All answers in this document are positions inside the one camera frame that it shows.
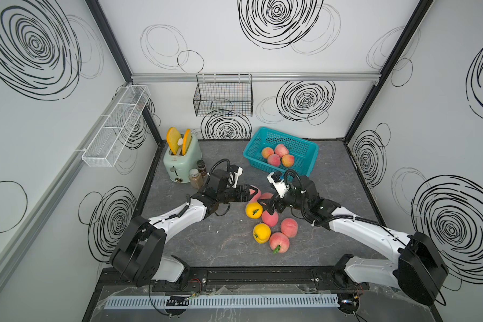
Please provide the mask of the orange peach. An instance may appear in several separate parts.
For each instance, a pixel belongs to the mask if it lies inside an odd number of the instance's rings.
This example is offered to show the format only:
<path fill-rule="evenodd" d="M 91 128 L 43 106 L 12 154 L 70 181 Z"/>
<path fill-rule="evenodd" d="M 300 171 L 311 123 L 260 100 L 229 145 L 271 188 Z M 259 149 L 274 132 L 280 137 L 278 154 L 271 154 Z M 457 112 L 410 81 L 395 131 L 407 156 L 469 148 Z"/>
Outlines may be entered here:
<path fill-rule="evenodd" d="M 261 155 L 264 159 L 268 159 L 274 153 L 275 153 L 274 150 L 270 147 L 265 147 L 261 151 Z"/>
<path fill-rule="evenodd" d="M 291 168 L 295 163 L 295 157 L 290 154 L 286 154 L 281 158 L 281 163 L 286 168 Z"/>

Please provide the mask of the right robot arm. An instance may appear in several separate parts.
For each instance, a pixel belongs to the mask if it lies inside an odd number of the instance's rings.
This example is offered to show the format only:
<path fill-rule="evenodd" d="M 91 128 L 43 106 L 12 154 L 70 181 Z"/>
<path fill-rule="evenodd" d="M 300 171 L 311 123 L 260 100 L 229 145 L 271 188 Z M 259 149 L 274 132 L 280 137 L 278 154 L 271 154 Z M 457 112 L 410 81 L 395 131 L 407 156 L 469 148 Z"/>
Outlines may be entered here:
<path fill-rule="evenodd" d="M 333 275 L 340 286 L 379 284 L 397 288 L 422 305 L 432 305 L 448 276 L 448 267 L 430 237 L 421 232 L 407 234 L 361 217 L 339 203 L 323 198 L 307 176 L 279 171 L 267 176 L 276 193 L 270 209 L 300 211 L 314 228 L 351 237 L 382 255 L 381 260 L 343 256 Z"/>

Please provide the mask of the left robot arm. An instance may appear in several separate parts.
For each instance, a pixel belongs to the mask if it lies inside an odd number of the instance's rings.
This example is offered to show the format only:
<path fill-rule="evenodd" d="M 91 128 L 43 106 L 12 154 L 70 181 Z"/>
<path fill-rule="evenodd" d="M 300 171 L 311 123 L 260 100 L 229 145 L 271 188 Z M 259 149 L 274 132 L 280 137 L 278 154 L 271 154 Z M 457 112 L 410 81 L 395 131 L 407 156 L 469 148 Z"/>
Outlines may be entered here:
<path fill-rule="evenodd" d="M 253 185 L 239 185 L 241 170 L 214 170 L 205 184 L 184 204 L 162 215 L 130 220 L 109 263 L 137 287 L 152 281 L 186 284 L 189 266 L 175 256 L 164 256 L 164 247 L 170 239 L 187 227 L 214 214 L 221 204 L 257 201 L 260 189 Z"/>

